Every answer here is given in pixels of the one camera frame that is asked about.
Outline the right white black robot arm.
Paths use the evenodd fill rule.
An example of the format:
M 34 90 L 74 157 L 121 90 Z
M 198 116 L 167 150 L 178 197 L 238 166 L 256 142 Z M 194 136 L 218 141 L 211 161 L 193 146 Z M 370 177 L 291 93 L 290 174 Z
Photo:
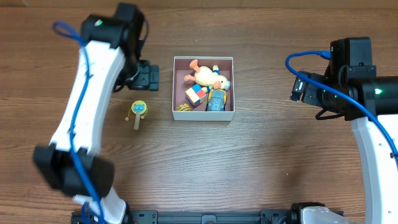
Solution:
M 293 101 L 351 123 L 363 173 L 366 223 L 397 223 L 397 77 L 375 67 L 344 67 L 337 75 L 294 72 Z

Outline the yellow grey toy truck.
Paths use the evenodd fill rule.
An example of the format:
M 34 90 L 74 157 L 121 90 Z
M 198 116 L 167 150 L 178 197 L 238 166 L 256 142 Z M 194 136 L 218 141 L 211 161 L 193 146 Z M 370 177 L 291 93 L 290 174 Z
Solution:
M 208 94 L 206 111 L 225 111 L 227 93 L 224 90 L 212 89 Z

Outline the plush duck toy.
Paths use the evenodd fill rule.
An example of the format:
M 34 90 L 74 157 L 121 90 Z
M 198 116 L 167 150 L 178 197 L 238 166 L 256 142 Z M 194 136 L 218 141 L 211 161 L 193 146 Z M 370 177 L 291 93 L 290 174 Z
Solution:
M 210 69 L 207 66 L 198 66 L 198 60 L 194 59 L 190 62 L 189 67 L 195 71 L 194 75 L 185 75 L 185 81 L 194 81 L 199 84 L 205 93 L 212 89 L 228 91 L 231 87 L 231 82 L 220 74 L 217 65 L 213 65 Z

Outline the wooden cat rattle drum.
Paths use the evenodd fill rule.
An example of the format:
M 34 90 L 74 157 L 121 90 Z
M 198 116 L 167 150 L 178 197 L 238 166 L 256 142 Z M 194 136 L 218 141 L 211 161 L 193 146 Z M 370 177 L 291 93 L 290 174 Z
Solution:
M 127 113 L 127 116 L 125 117 L 125 120 L 129 121 L 130 114 L 133 113 L 134 114 L 133 129 L 137 131 L 139 129 L 140 121 L 145 118 L 147 111 L 148 111 L 148 108 L 147 108 L 146 103 L 142 100 L 137 100 L 131 105 L 131 107 Z

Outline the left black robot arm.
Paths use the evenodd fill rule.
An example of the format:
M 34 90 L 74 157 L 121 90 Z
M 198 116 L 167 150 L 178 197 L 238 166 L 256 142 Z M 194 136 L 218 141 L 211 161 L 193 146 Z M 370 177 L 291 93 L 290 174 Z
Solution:
M 77 41 L 80 56 L 63 118 L 48 146 L 34 149 L 34 163 L 51 188 L 81 205 L 72 223 L 132 223 L 128 203 L 113 187 L 114 164 L 99 153 L 111 94 L 159 88 L 158 66 L 141 60 L 149 24 L 135 10 L 111 17 L 92 14 L 80 30 L 62 21 L 52 28 Z

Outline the colourful puzzle cube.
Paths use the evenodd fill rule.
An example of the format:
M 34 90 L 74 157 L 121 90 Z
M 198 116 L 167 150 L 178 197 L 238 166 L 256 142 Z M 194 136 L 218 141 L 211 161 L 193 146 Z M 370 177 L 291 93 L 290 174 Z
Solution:
M 199 84 L 195 84 L 187 89 L 185 91 L 185 97 L 194 108 L 206 101 L 206 93 Z

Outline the yellow round gear toy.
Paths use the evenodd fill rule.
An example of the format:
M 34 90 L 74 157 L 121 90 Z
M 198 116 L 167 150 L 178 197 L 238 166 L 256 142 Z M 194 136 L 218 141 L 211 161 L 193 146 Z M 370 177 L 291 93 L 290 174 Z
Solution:
M 192 109 L 188 103 L 184 103 L 184 104 L 178 106 L 176 111 L 192 111 Z

